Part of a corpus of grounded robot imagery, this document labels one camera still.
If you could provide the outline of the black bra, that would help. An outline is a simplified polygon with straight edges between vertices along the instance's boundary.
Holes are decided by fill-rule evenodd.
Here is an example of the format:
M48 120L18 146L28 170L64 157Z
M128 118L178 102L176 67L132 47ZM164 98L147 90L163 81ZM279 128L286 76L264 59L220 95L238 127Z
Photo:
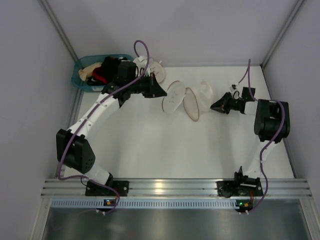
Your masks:
M114 78L118 72L118 66L121 60L115 57L107 56L101 64L102 77L104 78L104 83L108 84Z

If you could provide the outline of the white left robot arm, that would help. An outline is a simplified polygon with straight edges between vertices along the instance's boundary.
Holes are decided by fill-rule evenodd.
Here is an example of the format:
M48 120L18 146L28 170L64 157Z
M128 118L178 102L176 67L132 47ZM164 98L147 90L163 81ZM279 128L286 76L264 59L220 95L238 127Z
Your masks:
M133 61L122 61L113 79L107 83L92 107L67 130L56 134L56 150L59 166L67 166L78 172L78 178L86 178L103 186L112 186L113 176L96 163L91 141L107 119L130 99L141 94L144 98L167 96L157 81L154 66Z

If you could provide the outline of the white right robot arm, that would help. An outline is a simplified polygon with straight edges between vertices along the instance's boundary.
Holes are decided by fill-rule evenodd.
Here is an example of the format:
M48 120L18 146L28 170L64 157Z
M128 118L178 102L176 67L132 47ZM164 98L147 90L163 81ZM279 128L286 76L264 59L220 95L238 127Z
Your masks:
M221 114L237 111L253 116L255 142L241 167L246 175L261 177L263 165L274 148L288 137L291 130L289 104L284 101L256 99L255 88L243 87L242 93L234 89L210 106Z

